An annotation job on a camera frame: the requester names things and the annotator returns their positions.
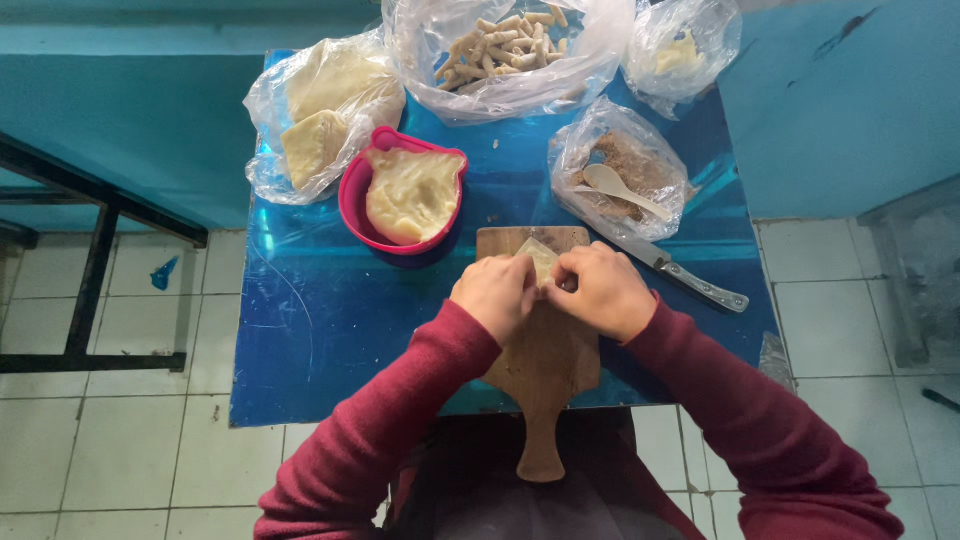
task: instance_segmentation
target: person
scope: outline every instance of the person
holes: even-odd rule
[[[576,282],[575,292],[552,283],[538,289],[526,255],[468,267],[407,352],[337,405],[283,463],[260,500],[254,537],[704,538],[629,437],[597,411],[561,415],[567,474],[547,484],[516,476],[522,420],[437,418],[461,385],[487,372],[539,297],[617,340],[662,380],[737,478],[746,538],[903,533],[864,458],[804,402],[671,310],[626,256],[594,242],[561,255],[552,277]],[[391,480],[386,527],[376,528],[371,519]]]

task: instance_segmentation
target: left hand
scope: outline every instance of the left hand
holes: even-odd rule
[[[538,296],[534,260],[523,253],[500,255],[474,262],[453,285],[450,300],[506,345],[516,327],[527,318]]]

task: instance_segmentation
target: knife handle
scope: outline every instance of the knife handle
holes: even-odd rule
[[[661,269],[661,272],[672,276],[677,281],[687,285],[688,287],[706,296],[720,306],[729,309],[730,311],[742,313],[750,303],[750,299],[746,296],[743,296],[742,294],[736,294],[735,292],[730,292],[729,290],[722,289],[716,285],[711,285],[710,283],[701,280],[693,274],[690,274],[676,262],[666,263]]]

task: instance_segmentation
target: crumb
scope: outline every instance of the crumb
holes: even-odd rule
[[[672,185],[676,184],[674,175],[677,172],[666,160],[649,150],[636,148],[636,144],[630,137],[618,131],[611,130],[606,135],[601,136],[597,143],[593,145],[593,151],[603,153],[605,157],[603,164],[616,171],[628,189],[651,201],[661,199],[661,191],[670,189]],[[590,185],[583,171],[578,171],[573,175],[573,184]],[[591,195],[595,196],[597,194],[584,194],[592,202],[600,205],[597,208],[600,213],[629,217],[638,222],[642,222],[649,215],[648,210],[623,199],[610,197],[611,204],[603,203],[601,205]],[[692,195],[692,192],[688,192],[686,199],[689,200]]]

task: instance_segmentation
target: spoon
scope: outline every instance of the spoon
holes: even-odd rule
[[[642,209],[648,209],[663,221],[670,221],[670,218],[673,217],[670,210],[665,209],[646,197],[640,197],[630,189],[627,189],[620,175],[616,174],[616,171],[607,165],[600,163],[588,165],[587,168],[584,169],[584,176],[590,180],[591,187],[604,195],[623,199],[624,201],[634,203]]]

